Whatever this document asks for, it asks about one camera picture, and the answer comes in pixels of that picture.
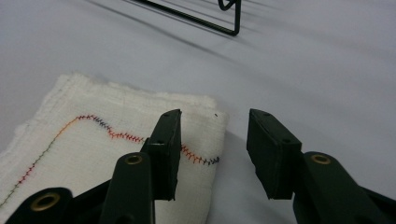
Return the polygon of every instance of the white cloth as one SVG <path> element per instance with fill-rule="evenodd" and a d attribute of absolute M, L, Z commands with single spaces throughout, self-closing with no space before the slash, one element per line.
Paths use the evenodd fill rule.
<path fill-rule="evenodd" d="M 207 96 L 137 91 L 83 75 L 60 76 L 35 117 L 0 154 L 0 223 L 46 188 L 74 196 L 111 178 L 117 159 L 139 151 L 160 115 L 180 108 L 175 201 L 156 201 L 159 224 L 205 223 L 228 116 Z"/>

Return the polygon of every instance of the stitching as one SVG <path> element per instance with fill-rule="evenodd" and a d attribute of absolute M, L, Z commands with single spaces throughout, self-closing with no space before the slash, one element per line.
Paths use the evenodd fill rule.
<path fill-rule="evenodd" d="M 52 141 L 49 143 L 48 147 L 38 156 L 38 158 L 32 163 L 31 166 L 29 166 L 29 168 L 27 169 L 27 171 L 25 172 L 25 174 L 17 181 L 17 183 L 14 185 L 14 187 L 12 188 L 12 190 L 9 192 L 9 194 L 7 195 L 7 197 L 0 203 L 0 208 L 3 207 L 3 205 L 8 201 L 8 199 L 14 194 L 14 192 L 17 190 L 17 188 L 25 182 L 25 180 L 27 179 L 27 177 L 30 175 L 30 173 L 32 173 L 32 171 L 35 169 L 36 165 L 38 164 L 39 161 L 41 161 L 41 159 L 44 157 L 44 155 L 50 151 L 52 145 L 54 144 L 54 142 L 57 140 L 57 138 L 64 133 L 64 131 L 69 128 L 72 124 L 76 123 L 79 120 L 92 120 L 94 122 L 96 122 L 97 124 L 99 124 L 99 126 L 105 130 L 107 130 L 108 135 L 111 137 L 111 139 L 125 139 L 127 141 L 133 142 L 133 143 L 137 143 L 137 144 L 143 144 L 147 138 L 144 137 L 139 137 L 139 136 L 135 136 L 132 135 L 130 133 L 115 133 L 113 131 L 113 128 L 108 125 L 106 122 L 104 122 L 101 118 L 95 116 L 95 115 L 82 115 L 82 116 L 77 116 L 75 117 L 73 120 L 69 121 L 68 123 L 66 123 L 62 129 L 55 135 L 55 137 L 52 139 Z M 191 161 L 192 159 L 192 163 L 197 163 L 200 164 L 201 162 L 203 163 L 203 165 L 207 164 L 212 165 L 215 163 L 219 162 L 219 157 L 216 157 L 215 159 L 203 159 L 202 157 L 198 157 L 197 155 L 195 155 L 193 152 L 191 152 L 186 145 L 182 144 L 181 145 L 181 153 L 183 153 L 186 158 Z"/>

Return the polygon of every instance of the embroidered line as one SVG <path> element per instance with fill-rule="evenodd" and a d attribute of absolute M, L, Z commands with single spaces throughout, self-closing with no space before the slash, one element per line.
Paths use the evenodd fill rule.
<path fill-rule="evenodd" d="M 64 131 L 66 129 L 68 129 L 72 124 L 76 123 L 79 120 L 92 120 L 95 123 L 99 124 L 100 127 L 102 127 L 103 129 L 107 130 L 108 135 L 114 139 L 125 139 L 127 141 L 131 141 L 133 143 L 137 143 L 137 144 L 143 144 L 147 138 L 144 137 L 139 137 L 139 136 L 135 136 L 133 134 L 129 134 L 129 133 L 115 133 L 113 131 L 113 128 L 108 125 L 106 122 L 104 122 L 101 118 L 95 116 L 95 115 L 86 115 L 86 116 L 78 116 L 75 117 L 73 120 L 69 121 L 68 123 L 66 123 L 62 129 L 55 135 L 55 137 L 52 139 L 52 141 L 49 143 L 48 147 L 38 156 L 38 158 L 32 163 L 31 166 L 29 166 L 29 168 L 27 169 L 27 171 L 25 172 L 25 174 L 18 180 L 18 182 L 14 185 L 14 187 L 12 188 L 12 190 L 9 192 L 9 194 L 7 195 L 7 197 L 0 203 L 0 208 L 3 207 L 3 205 L 8 201 L 8 199 L 12 196 L 12 194 L 14 194 L 14 192 L 16 191 L 16 189 L 26 180 L 26 178 L 30 175 L 30 173 L 32 173 L 32 171 L 35 169 L 36 165 L 38 164 L 39 161 L 41 161 L 41 159 L 44 157 L 44 155 L 50 151 L 52 145 L 54 144 L 54 142 L 58 139 L 58 137 L 64 133 Z M 193 152 L 191 152 L 186 145 L 182 145 L 182 149 L 181 149 L 181 153 L 183 153 L 187 159 L 189 161 L 192 161 L 192 163 L 202 163 L 203 165 L 212 165 L 215 163 L 219 162 L 219 157 L 216 157 L 215 159 L 203 159 L 202 157 L 198 157 L 197 155 L 195 155 Z"/>

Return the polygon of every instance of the table surface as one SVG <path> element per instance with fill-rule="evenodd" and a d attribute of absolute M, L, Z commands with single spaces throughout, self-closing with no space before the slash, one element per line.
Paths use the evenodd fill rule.
<path fill-rule="evenodd" d="M 217 1 L 161 3 L 233 25 Z M 291 201 L 268 201 L 255 176 L 250 108 L 396 199 L 395 36 L 394 0 L 244 0 L 237 37 L 121 0 L 1 1 L 0 150 L 60 74 L 80 72 L 209 95 L 230 114 L 207 223 L 296 222 Z"/>

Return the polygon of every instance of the folded cloth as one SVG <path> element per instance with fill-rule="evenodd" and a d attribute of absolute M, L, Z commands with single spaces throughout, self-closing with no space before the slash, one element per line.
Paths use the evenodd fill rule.
<path fill-rule="evenodd" d="M 207 96 L 138 91 L 80 74 L 60 76 L 0 154 L 0 223 L 42 189 L 63 187 L 77 196 L 107 181 L 117 159 L 140 151 L 160 115 L 178 108 L 176 200 L 156 201 L 156 221 L 205 223 L 228 116 Z"/>

